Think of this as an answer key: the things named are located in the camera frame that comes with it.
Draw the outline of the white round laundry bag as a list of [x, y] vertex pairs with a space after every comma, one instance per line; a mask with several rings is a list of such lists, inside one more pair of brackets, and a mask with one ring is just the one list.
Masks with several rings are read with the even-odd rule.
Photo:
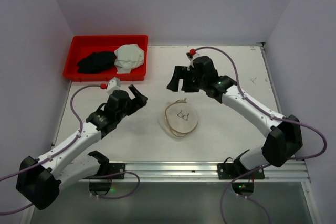
[[181, 140], [196, 130], [200, 117], [187, 98], [167, 102], [157, 117], [159, 127], [171, 138]]

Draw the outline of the white bra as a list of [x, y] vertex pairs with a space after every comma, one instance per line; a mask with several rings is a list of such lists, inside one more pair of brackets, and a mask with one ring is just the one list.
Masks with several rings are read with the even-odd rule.
[[114, 54], [117, 74], [129, 74], [131, 70], [144, 64], [145, 53], [138, 44], [122, 45], [114, 51]]

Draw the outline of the black bra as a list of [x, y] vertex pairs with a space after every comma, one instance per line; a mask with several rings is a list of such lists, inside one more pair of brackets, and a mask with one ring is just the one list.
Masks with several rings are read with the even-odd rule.
[[78, 63], [78, 73], [98, 74], [114, 66], [116, 55], [113, 51], [93, 52]]

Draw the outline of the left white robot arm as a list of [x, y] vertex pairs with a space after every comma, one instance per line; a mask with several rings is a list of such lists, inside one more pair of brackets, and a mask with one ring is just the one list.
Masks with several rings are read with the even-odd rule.
[[114, 131], [127, 116], [146, 106], [148, 98], [134, 85], [128, 92], [115, 88], [105, 103], [93, 111], [79, 129], [49, 152], [25, 158], [19, 168], [16, 189], [39, 210], [49, 207], [60, 192], [77, 181], [112, 180], [127, 173], [124, 168], [110, 167], [109, 159], [98, 151], [90, 152], [83, 161], [75, 160], [91, 145]]

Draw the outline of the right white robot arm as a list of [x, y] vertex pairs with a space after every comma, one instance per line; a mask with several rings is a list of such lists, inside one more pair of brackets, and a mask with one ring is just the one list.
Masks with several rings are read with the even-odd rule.
[[175, 66], [167, 89], [188, 93], [203, 90], [208, 97], [238, 112], [266, 138], [263, 146], [246, 150], [233, 160], [227, 171], [234, 177], [266, 164], [281, 167], [303, 146], [295, 116], [285, 117], [247, 96], [237, 81], [218, 74], [208, 56], [191, 60], [188, 67]]

